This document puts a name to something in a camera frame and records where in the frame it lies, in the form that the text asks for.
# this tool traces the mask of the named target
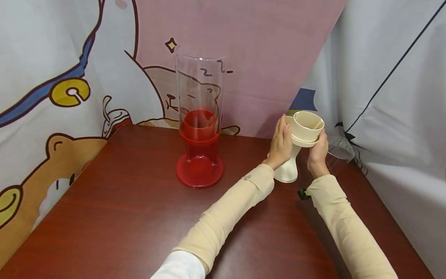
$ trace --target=beige sleeve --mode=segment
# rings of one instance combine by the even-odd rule
[[[265,199],[273,188],[273,169],[259,165],[206,210],[173,251],[183,250],[194,254],[208,274],[236,223],[251,207]]]
[[[372,234],[332,175],[314,180],[306,194],[324,219],[353,278],[398,278]]]

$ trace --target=cream plastic cup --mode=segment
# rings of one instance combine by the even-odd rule
[[[322,118],[307,111],[296,112],[290,121],[292,136],[304,143],[316,142],[324,126]]]

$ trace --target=curtain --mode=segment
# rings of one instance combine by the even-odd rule
[[[444,0],[350,0],[303,87],[436,278],[446,277]]]
[[[345,2],[0,1],[0,267],[119,127],[178,127],[178,44],[229,52],[222,133],[270,137]]]

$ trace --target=wooden table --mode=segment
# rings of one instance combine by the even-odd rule
[[[269,143],[222,136],[222,180],[193,190],[175,176],[184,153],[178,131],[120,128],[0,278],[149,278],[200,214],[265,158]],[[400,278],[431,278],[359,169],[349,165],[339,181]],[[298,199],[298,188],[276,182],[230,234],[209,278],[348,276],[312,202]]]

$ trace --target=red plastic base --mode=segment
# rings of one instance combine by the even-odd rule
[[[197,156],[192,160],[186,159],[186,154],[177,162],[177,177],[191,188],[206,188],[217,183],[224,172],[223,161],[217,156],[217,163],[204,156]]]

